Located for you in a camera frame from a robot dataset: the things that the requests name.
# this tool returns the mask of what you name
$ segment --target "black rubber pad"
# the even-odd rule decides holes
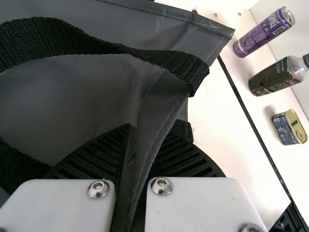
[[[161,145],[153,169],[152,177],[225,177],[209,156],[172,130]]]
[[[118,190],[130,124],[110,130],[78,148],[53,169],[45,179],[107,179]]]

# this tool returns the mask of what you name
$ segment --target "purple can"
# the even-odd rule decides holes
[[[238,57],[244,58],[290,29],[294,24],[295,19],[290,10],[282,7],[237,40],[233,44],[233,50]]]

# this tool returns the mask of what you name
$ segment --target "metal screw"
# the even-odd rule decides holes
[[[241,227],[239,232],[263,232],[263,230],[257,225],[254,225],[252,223],[247,223]]]
[[[171,181],[164,177],[159,177],[151,183],[151,189],[158,195],[169,195],[172,192],[173,185]]]
[[[109,190],[110,185],[105,180],[97,180],[89,185],[88,196],[90,198],[104,197]]]

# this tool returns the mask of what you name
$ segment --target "gold can lid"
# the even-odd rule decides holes
[[[308,137],[305,129],[303,128],[303,125],[299,121],[296,112],[293,109],[288,110],[285,113],[285,119],[288,122],[292,130],[293,136],[297,140],[297,142],[300,144],[304,144],[308,140]]]

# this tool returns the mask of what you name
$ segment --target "white surface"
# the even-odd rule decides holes
[[[208,10],[234,9],[248,10],[259,0],[155,0],[155,2],[174,6],[184,10],[194,10],[198,7],[203,7]]]
[[[114,185],[91,199],[95,180],[30,180],[0,209],[0,228],[8,232],[109,232],[115,205]]]
[[[188,121],[195,144],[244,186],[269,230],[290,201],[218,60],[189,99]]]
[[[147,188],[145,232],[237,232],[248,222],[266,229],[237,180],[168,177],[173,190],[160,196],[151,190],[154,179]]]
[[[302,57],[309,53],[309,1],[308,0],[260,0],[250,12],[256,22],[261,22],[278,8],[290,9],[296,24],[291,29],[268,43],[276,60],[292,55]],[[293,86],[292,90],[298,99],[307,118],[309,118],[309,81]]]
[[[290,88],[262,97],[255,97],[250,93],[247,86],[248,80],[260,70],[276,62],[276,60],[267,45],[246,58],[238,58],[234,54],[232,50],[233,42],[256,25],[249,10],[241,11],[241,17],[238,16],[237,12],[217,13],[217,18],[213,16],[213,12],[203,11],[202,9],[199,9],[198,13],[232,28],[236,28],[233,39],[222,50],[220,55],[300,213],[308,223],[309,186],[306,182],[309,179],[309,142],[303,145],[284,146],[278,140],[270,123],[270,117],[272,115],[294,109],[305,131],[308,133],[309,122],[304,112]],[[250,140],[251,138],[248,137],[243,142],[247,144]],[[255,148],[252,147],[250,151],[254,153]],[[271,189],[266,189],[266,191],[268,191],[267,195],[271,195]]]

